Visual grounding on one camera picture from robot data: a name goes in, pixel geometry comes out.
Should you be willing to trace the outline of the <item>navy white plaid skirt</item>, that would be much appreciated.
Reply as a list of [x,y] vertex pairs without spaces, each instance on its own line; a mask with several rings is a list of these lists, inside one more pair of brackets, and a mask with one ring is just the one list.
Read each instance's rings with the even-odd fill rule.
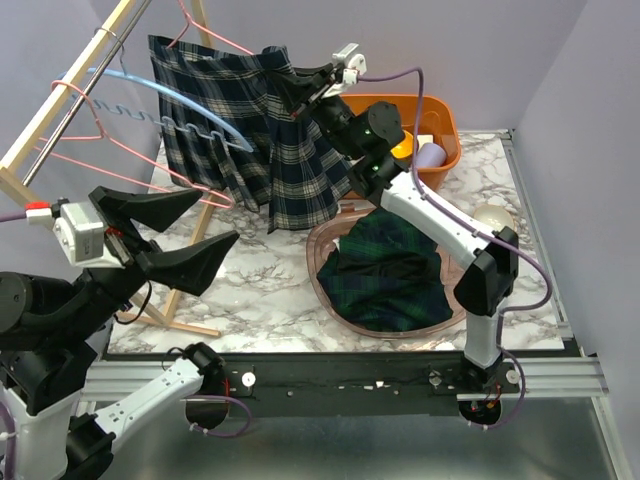
[[148,47],[157,83],[212,111],[251,147],[236,148],[233,135],[161,95],[159,113],[173,122],[161,131],[175,183],[226,190],[251,212],[266,206],[269,231],[305,230],[337,214],[350,164],[314,121],[286,112],[267,76],[293,73],[285,47],[239,55],[156,35]]

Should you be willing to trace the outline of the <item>dark green plaid skirt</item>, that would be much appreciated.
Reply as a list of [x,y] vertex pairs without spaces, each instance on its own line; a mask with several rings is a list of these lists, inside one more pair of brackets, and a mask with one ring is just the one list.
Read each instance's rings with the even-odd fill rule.
[[348,323],[400,333],[453,316],[441,266],[436,242],[401,217],[375,209],[339,237],[316,279]]

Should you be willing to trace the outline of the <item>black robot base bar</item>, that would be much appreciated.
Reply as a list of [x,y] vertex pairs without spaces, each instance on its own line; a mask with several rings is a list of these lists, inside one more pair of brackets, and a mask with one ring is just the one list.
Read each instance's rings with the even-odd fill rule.
[[513,367],[482,370],[460,353],[226,354],[189,346],[202,395],[228,394],[256,418],[426,414],[495,416],[499,397],[518,391]]

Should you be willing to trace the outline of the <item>light blue plastic hanger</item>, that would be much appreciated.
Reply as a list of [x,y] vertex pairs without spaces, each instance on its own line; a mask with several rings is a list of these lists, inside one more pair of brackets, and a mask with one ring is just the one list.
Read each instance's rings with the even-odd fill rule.
[[159,117],[154,117],[144,110],[133,111],[120,103],[110,104],[103,100],[92,99],[91,104],[98,110],[105,110],[115,115],[128,116],[138,121],[147,121],[158,127],[173,129],[180,133],[193,134],[203,140],[219,140],[226,147],[247,153],[254,151],[252,145],[239,130],[214,112],[185,95],[154,81],[125,73],[124,71],[106,69],[102,75],[146,87],[157,93],[160,100],[168,100],[170,103],[176,103],[179,107],[183,107],[189,113],[193,112],[201,115],[212,124],[212,127],[205,127],[202,124],[187,120],[179,120],[177,116],[161,114]]

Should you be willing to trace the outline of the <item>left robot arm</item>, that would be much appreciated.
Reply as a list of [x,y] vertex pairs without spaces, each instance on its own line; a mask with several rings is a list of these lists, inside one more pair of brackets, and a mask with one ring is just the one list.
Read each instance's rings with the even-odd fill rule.
[[26,207],[26,219],[50,229],[81,273],[73,281],[1,275],[4,478],[96,479],[129,437],[168,404],[220,387],[222,358],[196,343],[113,406],[94,414],[74,412],[96,358],[89,338],[145,284],[202,294],[238,240],[230,231],[165,251],[139,234],[139,225],[167,230],[200,197],[196,189],[130,194],[98,187],[84,202]]

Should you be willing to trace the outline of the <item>pink wire hanger with plaid skirt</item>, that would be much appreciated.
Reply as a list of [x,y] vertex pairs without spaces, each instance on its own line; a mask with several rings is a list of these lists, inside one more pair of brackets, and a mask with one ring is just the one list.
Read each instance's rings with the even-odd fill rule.
[[208,26],[206,25],[207,19],[206,19],[204,5],[202,1],[192,1],[191,9],[187,8],[183,0],[178,0],[178,5],[184,17],[185,24],[182,30],[179,32],[179,34],[169,43],[168,45],[169,48],[174,47],[184,37],[184,35],[189,31],[189,29],[193,27],[199,32],[201,43],[207,46],[208,48],[213,48],[214,41],[218,40],[223,44],[243,54],[247,54],[247,55],[253,54],[253,52],[248,48],[245,48],[244,46],[238,44],[237,42],[234,42],[220,34],[217,34],[208,28]]

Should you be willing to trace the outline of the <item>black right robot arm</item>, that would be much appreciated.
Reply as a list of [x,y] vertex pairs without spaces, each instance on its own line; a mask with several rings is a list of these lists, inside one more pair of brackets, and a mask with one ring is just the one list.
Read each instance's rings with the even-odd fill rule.
[[517,234],[473,221],[421,182],[415,157],[393,157],[405,137],[404,108],[382,99],[354,113],[340,94],[361,80],[357,68],[335,63],[293,74],[270,70],[267,76],[292,119],[311,118],[335,150],[355,160],[348,172],[351,190],[412,224],[463,268],[453,290],[467,319],[458,377],[471,391],[485,390],[506,355],[502,304],[518,276]]

